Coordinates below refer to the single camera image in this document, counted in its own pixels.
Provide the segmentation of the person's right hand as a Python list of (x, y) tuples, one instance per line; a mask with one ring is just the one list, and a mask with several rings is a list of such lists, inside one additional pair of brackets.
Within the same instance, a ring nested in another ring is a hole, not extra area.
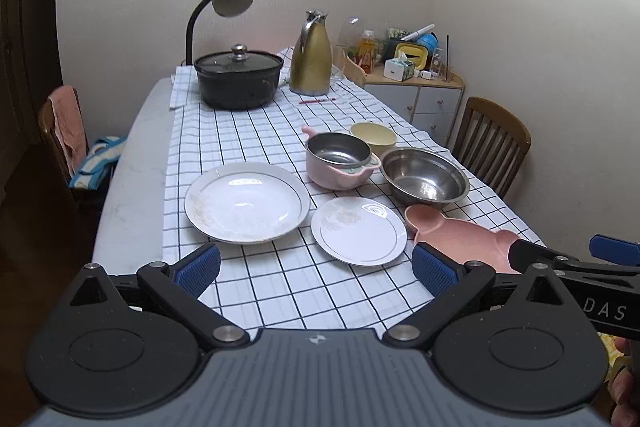
[(615, 404), (610, 423), (613, 427), (639, 425), (639, 381), (629, 366), (615, 369), (608, 384), (608, 392)]

